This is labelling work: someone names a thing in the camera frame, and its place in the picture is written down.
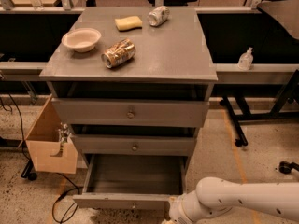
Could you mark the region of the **white foam-padded gripper body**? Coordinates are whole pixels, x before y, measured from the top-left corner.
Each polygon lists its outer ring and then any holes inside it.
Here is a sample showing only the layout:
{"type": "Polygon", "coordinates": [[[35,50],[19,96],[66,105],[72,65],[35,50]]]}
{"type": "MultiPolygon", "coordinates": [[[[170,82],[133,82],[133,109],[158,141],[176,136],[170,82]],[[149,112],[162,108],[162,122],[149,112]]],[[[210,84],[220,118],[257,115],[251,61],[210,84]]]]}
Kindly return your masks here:
{"type": "Polygon", "coordinates": [[[187,224],[183,216],[181,199],[171,197],[168,202],[167,216],[161,224],[187,224]]]}

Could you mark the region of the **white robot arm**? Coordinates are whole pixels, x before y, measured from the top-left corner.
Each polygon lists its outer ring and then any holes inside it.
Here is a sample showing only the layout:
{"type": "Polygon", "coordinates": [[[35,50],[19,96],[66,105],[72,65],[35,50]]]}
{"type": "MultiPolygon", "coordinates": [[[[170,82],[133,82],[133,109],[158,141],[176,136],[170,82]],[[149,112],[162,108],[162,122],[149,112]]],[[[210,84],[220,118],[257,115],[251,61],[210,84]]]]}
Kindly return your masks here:
{"type": "Polygon", "coordinates": [[[299,220],[299,183],[240,184],[217,177],[201,179],[194,191],[169,199],[162,224],[196,224],[243,207],[288,220],[299,220]]]}

